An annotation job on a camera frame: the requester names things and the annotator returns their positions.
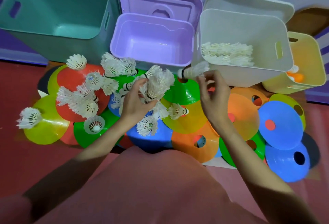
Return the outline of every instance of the person's left hand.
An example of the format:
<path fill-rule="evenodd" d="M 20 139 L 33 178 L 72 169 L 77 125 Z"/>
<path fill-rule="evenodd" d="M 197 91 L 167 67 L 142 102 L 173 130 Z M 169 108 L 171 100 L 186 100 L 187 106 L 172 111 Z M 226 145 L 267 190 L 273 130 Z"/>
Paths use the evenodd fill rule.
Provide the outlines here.
<path fill-rule="evenodd" d="M 121 119 L 129 128 L 141 121 L 157 103 L 157 100 L 153 100 L 148 104 L 143 104 L 139 99 L 139 88 L 146 82 L 147 79 L 135 81 L 131 90 L 124 97 Z"/>

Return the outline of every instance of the pink shirt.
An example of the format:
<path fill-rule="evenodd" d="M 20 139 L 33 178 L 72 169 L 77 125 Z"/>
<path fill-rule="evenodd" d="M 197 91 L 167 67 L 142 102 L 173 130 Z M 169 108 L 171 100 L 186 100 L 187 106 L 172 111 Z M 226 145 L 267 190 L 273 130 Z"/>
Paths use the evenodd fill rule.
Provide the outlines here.
<path fill-rule="evenodd" d="M 0 201 L 0 223 L 28 223 L 24 197 Z M 42 223 L 265 223 L 232 203 L 193 157 L 134 146 L 43 218 Z"/>

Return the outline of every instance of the teal storage box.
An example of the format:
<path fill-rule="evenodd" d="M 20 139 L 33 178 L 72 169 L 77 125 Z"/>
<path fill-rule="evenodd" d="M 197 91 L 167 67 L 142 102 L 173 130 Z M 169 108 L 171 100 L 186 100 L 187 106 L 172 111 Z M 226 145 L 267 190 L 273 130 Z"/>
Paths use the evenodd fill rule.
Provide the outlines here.
<path fill-rule="evenodd" d="M 99 64 L 119 15 L 110 1 L 4 0 L 0 28 L 48 60 L 66 62 L 79 53 L 88 62 Z"/>

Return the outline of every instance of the storage box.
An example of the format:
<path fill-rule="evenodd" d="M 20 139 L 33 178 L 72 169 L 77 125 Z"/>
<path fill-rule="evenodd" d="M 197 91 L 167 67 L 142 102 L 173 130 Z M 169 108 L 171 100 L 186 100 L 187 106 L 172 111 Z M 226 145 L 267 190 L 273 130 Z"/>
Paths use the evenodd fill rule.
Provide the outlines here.
<path fill-rule="evenodd" d="M 49 60 L 66 62 L 79 53 L 99 64 L 118 15 L 117 0 L 5 0 L 0 28 Z"/>
<path fill-rule="evenodd" d="M 191 63 L 201 0 L 121 0 L 121 6 L 110 45 L 114 56 L 174 73 Z"/>
<path fill-rule="evenodd" d="M 204 60 L 201 45 L 241 43 L 253 46 L 255 67 L 210 65 L 229 86 L 250 87 L 293 66 L 287 29 L 294 8 L 275 0 L 207 0 L 194 40 L 192 65 Z"/>
<path fill-rule="evenodd" d="M 290 94 L 324 85 L 326 73 L 319 49 L 319 44 L 310 35 L 288 32 L 294 64 L 299 67 L 298 73 L 304 75 L 302 83 L 292 81 L 287 73 L 282 73 L 263 82 L 266 90 L 274 93 Z"/>

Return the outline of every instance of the hand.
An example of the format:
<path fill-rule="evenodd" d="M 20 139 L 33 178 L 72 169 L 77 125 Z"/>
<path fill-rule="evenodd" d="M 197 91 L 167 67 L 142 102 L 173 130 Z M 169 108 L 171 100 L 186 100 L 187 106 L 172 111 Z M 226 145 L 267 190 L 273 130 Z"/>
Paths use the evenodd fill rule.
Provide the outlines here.
<path fill-rule="evenodd" d="M 141 121 L 146 113 L 157 103 L 157 100 L 153 100 L 148 104 L 143 104 L 141 102 L 139 88 L 146 82 L 147 79 L 136 80 L 131 90 L 124 97 L 121 120 L 124 121 L 125 125 L 129 126 L 129 128 Z"/>
<path fill-rule="evenodd" d="M 213 127 L 231 123 L 227 116 L 227 105 L 231 90 L 218 70 L 204 72 L 198 76 L 200 100 L 204 114 Z M 215 87 L 213 93 L 208 89 Z"/>

